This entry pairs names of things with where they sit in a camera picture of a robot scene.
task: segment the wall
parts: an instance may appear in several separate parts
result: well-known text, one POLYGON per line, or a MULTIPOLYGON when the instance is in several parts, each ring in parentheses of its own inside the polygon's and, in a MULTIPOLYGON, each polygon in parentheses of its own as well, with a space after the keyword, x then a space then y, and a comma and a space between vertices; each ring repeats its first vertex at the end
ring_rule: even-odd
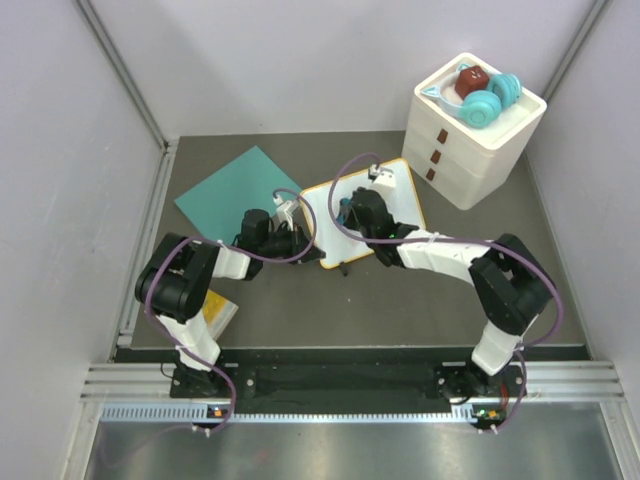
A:
POLYGON ((551 103, 529 156, 592 347, 640 424, 640 4, 615 0, 551 103))
POLYGON ((159 150, 70 0, 0 6, 0 464, 55 478, 159 150))
POLYGON ((402 130, 415 85, 464 51, 540 93, 591 4, 92 1, 168 138, 402 130))

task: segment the white panel with orange edge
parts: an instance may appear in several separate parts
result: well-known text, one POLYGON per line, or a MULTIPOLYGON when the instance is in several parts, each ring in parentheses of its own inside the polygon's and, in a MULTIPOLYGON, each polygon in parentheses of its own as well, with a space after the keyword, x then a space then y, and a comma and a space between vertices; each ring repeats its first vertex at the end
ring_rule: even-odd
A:
MULTIPOLYGON (((426 229, 427 225, 422 215, 422 208, 420 207, 420 201, 418 200, 413 178, 411 177, 411 170, 407 162, 403 158, 397 158, 382 163, 382 166, 392 170, 396 179, 396 188, 387 198, 389 213, 393 215, 397 222, 409 223, 426 229)), ((335 268, 340 263, 352 262, 373 253, 373 250, 367 247, 365 243, 344 236, 331 221, 329 209, 327 208, 331 183, 332 181, 329 181, 316 185, 303 190, 301 193, 305 200, 311 204, 311 208, 316 214, 318 234, 316 235, 315 244, 327 254, 326 258, 320 261, 320 264, 327 269, 335 268)), ((367 188, 369 185, 371 185, 371 180, 368 178, 368 166, 367 169, 340 178, 333 195, 335 214, 337 215, 340 210, 341 198, 351 198, 355 189, 358 187, 367 188)), ((312 230, 311 216, 304 205, 303 212, 309 229, 312 230)))

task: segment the headphones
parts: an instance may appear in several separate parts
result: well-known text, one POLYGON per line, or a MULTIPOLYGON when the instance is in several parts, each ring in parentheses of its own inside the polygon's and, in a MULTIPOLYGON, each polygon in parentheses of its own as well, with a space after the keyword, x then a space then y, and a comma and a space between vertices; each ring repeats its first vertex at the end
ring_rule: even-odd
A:
POLYGON ((425 88, 422 94, 437 101, 438 106, 449 115, 464 120, 473 128, 484 128, 500 116, 500 112, 516 103, 522 93, 518 77, 511 73, 492 75, 486 90, 476 90, 466 96, 462 105, 450 102, 442 91, 455 82, 460 70, 469 68, 466 63, 442 79, 438 85, 425 88))

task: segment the white storage box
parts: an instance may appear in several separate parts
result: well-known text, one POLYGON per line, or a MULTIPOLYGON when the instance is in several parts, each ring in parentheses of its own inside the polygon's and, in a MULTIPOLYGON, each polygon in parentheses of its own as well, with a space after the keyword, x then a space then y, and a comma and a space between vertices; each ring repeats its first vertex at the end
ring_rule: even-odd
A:
MULTIPOLYGON (((523 88, 520 99, 496 121, 482 129, 472 128, 421 93, 463 63, 480 65, 489 75, 500 73, 478 57, 463 53, 421 82, 413 92, 402 156, 424 181, 456 207, 467 210, 505 182, 547 104, 523 88)), ((443 95, 462 103, 453 85, 443 95)))

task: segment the drawer handle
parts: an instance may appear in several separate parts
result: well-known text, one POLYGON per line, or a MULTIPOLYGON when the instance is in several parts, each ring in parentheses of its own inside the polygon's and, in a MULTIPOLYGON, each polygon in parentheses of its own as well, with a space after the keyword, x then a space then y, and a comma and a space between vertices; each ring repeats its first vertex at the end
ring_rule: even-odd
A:
POLYGON ((447 137, 449 136, 449 132, 447 132, 444 128, 442 130, 440 130, 440 133, 438 134, 438 141, 440 143, 444 143, 447 141, 447 137))

